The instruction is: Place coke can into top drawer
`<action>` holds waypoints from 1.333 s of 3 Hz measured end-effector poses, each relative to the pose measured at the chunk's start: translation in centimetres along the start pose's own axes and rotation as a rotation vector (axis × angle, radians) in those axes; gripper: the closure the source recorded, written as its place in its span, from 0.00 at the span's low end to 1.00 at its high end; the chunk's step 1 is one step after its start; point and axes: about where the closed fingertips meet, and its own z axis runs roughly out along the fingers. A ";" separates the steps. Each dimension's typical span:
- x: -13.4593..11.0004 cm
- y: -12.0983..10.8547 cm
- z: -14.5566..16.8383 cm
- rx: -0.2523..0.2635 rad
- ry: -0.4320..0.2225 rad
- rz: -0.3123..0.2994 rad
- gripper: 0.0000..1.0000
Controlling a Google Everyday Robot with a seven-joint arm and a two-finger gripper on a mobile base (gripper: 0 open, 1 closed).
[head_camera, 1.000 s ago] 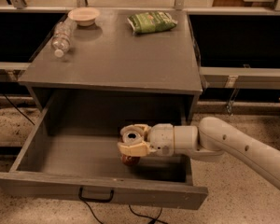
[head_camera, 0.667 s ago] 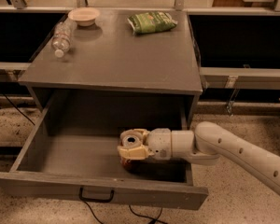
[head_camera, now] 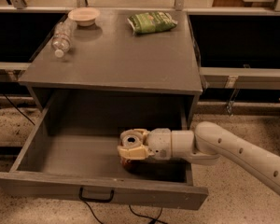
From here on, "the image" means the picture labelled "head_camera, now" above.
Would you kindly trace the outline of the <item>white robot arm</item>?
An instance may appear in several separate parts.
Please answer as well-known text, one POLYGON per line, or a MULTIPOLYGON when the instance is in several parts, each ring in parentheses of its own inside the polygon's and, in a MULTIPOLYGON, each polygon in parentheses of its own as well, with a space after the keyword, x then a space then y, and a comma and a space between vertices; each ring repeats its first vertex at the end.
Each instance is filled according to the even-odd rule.
POLYGON ((213 122, 203 121, 193 131, 131 129, 120 135, 118 153, 130 161, 177 158, 200 165, 214 165, 223 156, 280 195, 280 157, 213 122))

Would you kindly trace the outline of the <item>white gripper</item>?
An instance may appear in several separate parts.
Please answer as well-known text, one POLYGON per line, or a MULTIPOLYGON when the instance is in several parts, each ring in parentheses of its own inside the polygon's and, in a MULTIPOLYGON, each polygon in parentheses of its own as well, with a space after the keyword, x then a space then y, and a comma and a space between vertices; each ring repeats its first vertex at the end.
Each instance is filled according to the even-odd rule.
POLYGON ((139 140, 145 140, 147 138, 147 145, 145 147, 126 148, 118 146, 119 155, 127 160, 144 160, 152 155, 155 160, 165 161, 170 160, 172 157, 171 148, 171 131, 169 129, 155 129, 149 132, 146 129, 130 129, 120 134, 120 139, 134 135, 139 140))

